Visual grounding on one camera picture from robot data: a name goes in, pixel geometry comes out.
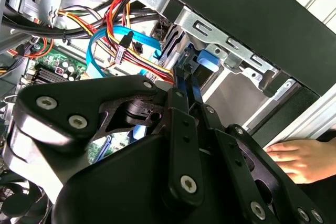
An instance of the blue tab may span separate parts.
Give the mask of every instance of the blue tab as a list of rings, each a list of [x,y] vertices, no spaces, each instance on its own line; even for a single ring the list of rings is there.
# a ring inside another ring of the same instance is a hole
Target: blue tab
[[[206,50],[202,50],[197,58],[197,63],[211,70],[212,72],[217,72],[219,70],[219,65],[221,61],[216,57],[210,54]]]

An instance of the electronic component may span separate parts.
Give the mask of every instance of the electronic component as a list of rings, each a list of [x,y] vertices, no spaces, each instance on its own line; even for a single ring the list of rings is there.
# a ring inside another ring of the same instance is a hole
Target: electronic component
[[[59,76],[50,70],[43,68],[41,65],[37,66],[37,70],[32,77],[31,84],[45,84],[45,83],[55,83],[55,82],[64,82],[68,81],[67,79]]]
[[[115,57],[116,58],[115,62],[117,64],[121,64],[127,48],[129,48],[131,43],[132,43],[133,35],[134,35],[134,33],[132,31],[130,31],[127,35],[122,37],[122,39],[119,43],[119,48],[118,48],[116,57]]]
[[[52,49],[48,55],[37,58],[35,61],[45,68],[53,70],[60,76],[63,76],[65,72],[68,72],[68,76],[70,76],[71,73],[81,76],[87,69],[85,64],[69,58],[56,49]]]
[[[65,60],[65,61],[63,61],[63,62],[62,62],[62,67],[64,67],[64,68],[68,68],[68,67],[69,67],[69,63],[70,63],[69,60]]]
[[[68,67],[68,71],[69,71],[70,73],[73,73],[73,72],[75,71],[75,66],[74,66],[74,65],[69,66],[69,67]]]
[[[63,78],[65,78],[65,79],[68,79],[69,78],[69,72],[65,72],[64,74],[63,74]]]
[[[55,69],[55,73],[58,74],[59,76],[63,76],[64,71],[65,71],[65,70],[64,70],[63,68],[60,68],[60,67],[57,67],[57,68]]]
[[[73,73],[73,74],[71,74],[70,76],[69,76],[69,81],[75,81],[76,79],[77,79],[77,75],[75,74],[75,73]]]

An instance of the green circuit board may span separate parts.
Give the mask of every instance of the green circuit board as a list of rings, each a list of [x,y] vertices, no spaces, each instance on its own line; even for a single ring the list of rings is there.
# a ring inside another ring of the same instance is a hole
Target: green circuit board
[[[74,73],[77,76],[81,76],[87,69],[86,65],[73,60],[66,55],[60,53],[59,51],[52,49],[49,54],[44,57],[38,58],[35,60],[37,64],[41,64],[44,67],[55,71],[57,68],[62,68],[62,63],[67,61],[70,66],[75,68]]]

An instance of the yellow wire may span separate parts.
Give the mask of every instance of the yellow wire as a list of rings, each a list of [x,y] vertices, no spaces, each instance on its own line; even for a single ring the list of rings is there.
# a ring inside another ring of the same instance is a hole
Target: yellow wire
[[[126,5],[126,12],[127,12],[127,27],[131,28],[131,19],[130,19],[131,3],[130,2],[128,2]]]
[[[81,22],[79,19],[77,19],[75,16],[72,16],[71,14],[68,14],[68,15],[66,15],[66,16],[67,16],[68,18],[72,19],[73,21],[75,21],[75,22],[76,22],[79,26],[81,26],[83,29],[85,29],[85,31],[87,31],[88,34],[90,34],[91,36],[93,36],[93,33],[86,27],[86,25],[85,25],[83,22]],[[117,39],[115,39],[115,38],[111,35],[111,33],[110,33],[109,31],[108,31],[108,35],[109,35],[109,37],[110,37],[115,43],[117,43],[117,44],[120,43]],[[112,51],[111,51],[109,48],[107,48],[104,44],[102,44],[102,45],[100,45],[100,46],[105,47],[105,48],[108,50],[108,52],[109,52],[112,56],[115,56],[115,54],[112,53]],[[134,51],[133,51],[132,49],[130,49],[130,48],[128,48],[127,50],[128,50],[128,52],[130,52],[133,56],[135,56],[136,58],[138,58],[140,61],[146,62],[147,64],[151,65],[152,67],[157,68],[157,69],[159,69],[159,70],[161,70],[161,71],[163,71],[163,72],[168,73],[169,75],[171,75],[170,70],[161,68],[160,66],[158,66],[158,65],[156,65],[156,64],[154,64],[154,63],[152,63],[151,61],[149,61],[149,60],[147,60],[147,59],[141,57],[140,55],[138,55],[136,52],[134,52]]]
[[[63,12],[63,11],[60,11],[59,13],[62,14],[62,15],[64,15],[64,16],[66,16],[66,17],[68,17],[68,18],[70,18],[70,19],[72,19],[72,20],[73,20],[74,22],[76,22],[80,27],[82,27],[85,31],[87,31],[88,34],[89,34],[90,36],[93,36],[93,35],[94,35],[94,33],[91,32],[91,31],[87,28],[87,26],[86,26],[83,22],[81,22],[79,19],[77,19],[75,16],[73,16],[73,15],[71,15],[71,14],[69,14],[69,13],[68,13],[68,15],[66,15],[65,12]],[[108,48],[102,41],[98,40],[98,41],[96,41],[96,43],[97,43],[100,47],[103,47],[107,52],[109,52],[109,54],[110,54],[111,56],[115,57],[115,53],[112,52],[111,49]]]

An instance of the wire bundle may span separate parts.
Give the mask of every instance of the wire bundle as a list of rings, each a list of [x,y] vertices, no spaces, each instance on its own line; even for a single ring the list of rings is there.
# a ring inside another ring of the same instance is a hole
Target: wire bundle
[[[127,23],[130,25],[129,22],[129,13],[130,13],[130,0],[114,0],[111,4],[110,8],[108,9],[105,19],[107,23],[107,29],[106,29],[106,40],[108,41],[111,48],[114,49],[114,51],[118,50],[119,47],[119,41],[115,39],[113,35],[113,22],[118,15],[119,12],[122,12],[122,10],[127,6],[127,13],[128,13],[128,21]],[[150,62],[149,60],[141,57],[138,55],[135,51],[133,51],[131,48],[128,48],[125,52],[124,59],[136,66],[139,66],[152,74],[156,75],[160,79],[167,81],[169,83],[173,83],[173,77],[169,70],[161,68],[160,66]]]
[[[46,38],[43,38],[43,43],[44,43],[44,46],[43,46],[43,48],[42,48],[39,52],[36,52],[36,53],[34,53],[34,54],[31,54],[31,55],[24,54],[24,57],[29,57],[29,58],[31,58],[31,59],[36,59],[36,58],[41,58],[41,57],[43,57],[43,56],[45,56],[45,55],[48,55],[48,54],[51,52],[51,50],[52,50],[52,47],[53,47],[53,45],[54,45],[54,40],[52,39],[52,40],[50,41],[50,46],[49,46],[48,49],[47,49],[48,41],[47,41]],[[14,49],[10,49],[10,50],[8,51],[8,53],[9,53],[10,55],[12,55],[12,56],[17,56],[17,54],[18,54],[18,52],[15,51]]]
[[[86,6],[81,5],[74,5],[69,6],[59,12],[60,16],[67,17],[76,24],[80,26],[79,29],[71,29],[71,30],[61,30],[58,28],[49,28],[46,26],[41,26],[39,24],[35,24],[30,22],[26,19],[23,20],[23,17],[18,14],[15,10],[11,7],[6,6],[3,18],[3,24],[9,26],[13,29],[21,30],[25,33],[32,34],[35,36],[43,37],[44,47],[42,50],[35,54],[27,55],[24,54],[24,57],[30,57],[32,59],[39,58],[47,55],[50,53],[54,41],[50,41],[50,46],[47,48],[47,39],[46,38],[55,38],[55,39],[69,39],[69,38],[91,38],[93,37],[98,30],[104,29],[104,25],[107,26],[105,29],[106,35],[95,40],[95,42],[109,55],[115,57],[117,50],[119,48],[119,41],[115,39],[113,34],[113,26],[120,25],[121,22],[118,20],[122,19],[124,24],[127,24],[130,27],[131,24],[137,22],[144,22],[149,20],[157,20],[158,14],[153,14],[153,11],[150,9],[135,9],[132,8],[132,4],[130,4],[130,0],[109,0],[106,3],[96,7],[95,9],[91,9]],[[98,11],[102,10],[103,8],[109,6],[108,10],[106,11],[104,17],[102,17]],[[130,15],[146,15],[142,17],[130,18]],[[90,24],[84,21],[81,17],[86,15],[93,15],[97,21]],[[10,50],[9,53],[13,56],[17,55],[15,50]],[[169,70],[161,68],[156,64],[148,61],[147,59],[138,55],[134,50],[128,48],[125,52],[124,59],[136,66],[139,66],[160,79],[170,82],[173,82],[172,74]]]

